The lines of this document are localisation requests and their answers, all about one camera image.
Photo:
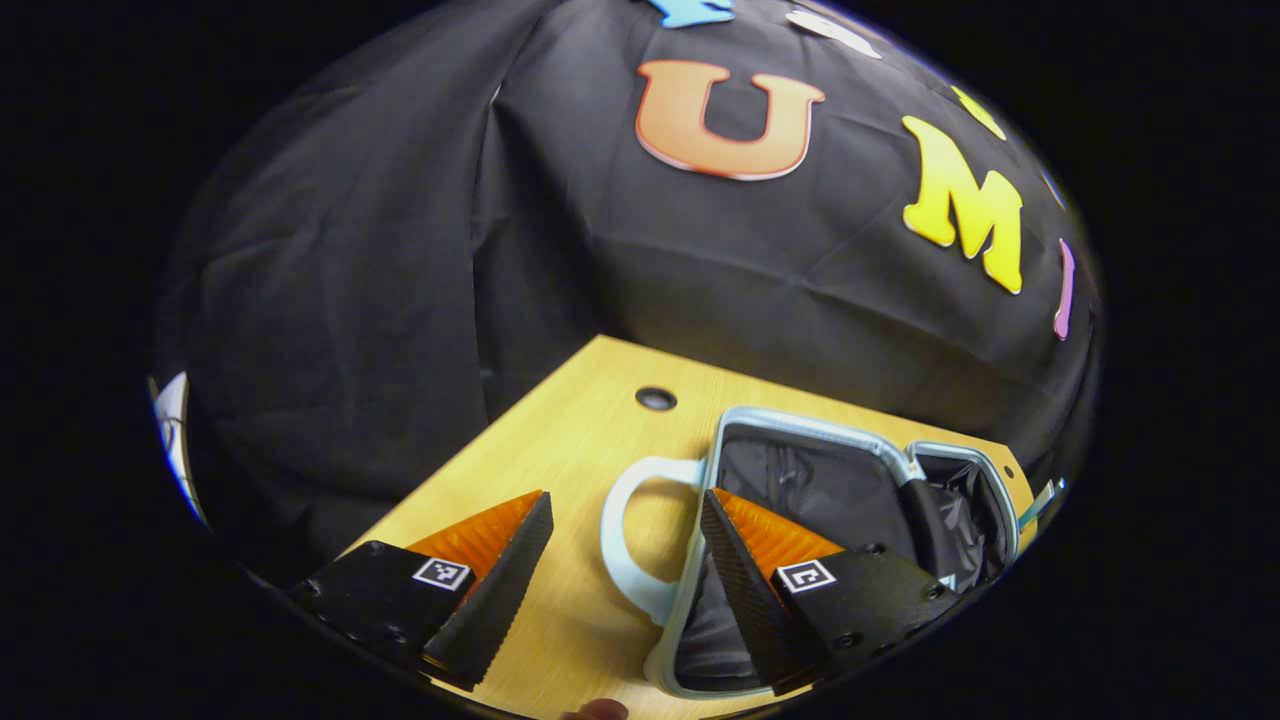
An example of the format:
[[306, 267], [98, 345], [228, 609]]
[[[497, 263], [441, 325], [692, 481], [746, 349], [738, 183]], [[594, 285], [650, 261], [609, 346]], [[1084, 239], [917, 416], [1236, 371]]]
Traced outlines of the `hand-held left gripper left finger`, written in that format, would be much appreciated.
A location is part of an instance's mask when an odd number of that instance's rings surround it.
[[472, 691], [504, 643], [553, 529], [550, 495], [535, 489], [407, 547], [366, 541], [288, 596], [383, 662]]

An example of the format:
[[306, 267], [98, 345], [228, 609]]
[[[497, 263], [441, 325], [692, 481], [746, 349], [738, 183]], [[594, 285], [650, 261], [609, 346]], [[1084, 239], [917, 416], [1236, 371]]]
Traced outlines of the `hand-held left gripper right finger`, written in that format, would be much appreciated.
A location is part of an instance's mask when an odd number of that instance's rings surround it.
[[961, 598], [882, 544], [845, 548], [721, 488], [705, 491], [700, 528], [755, 674], [774, 694], [876, 666]]

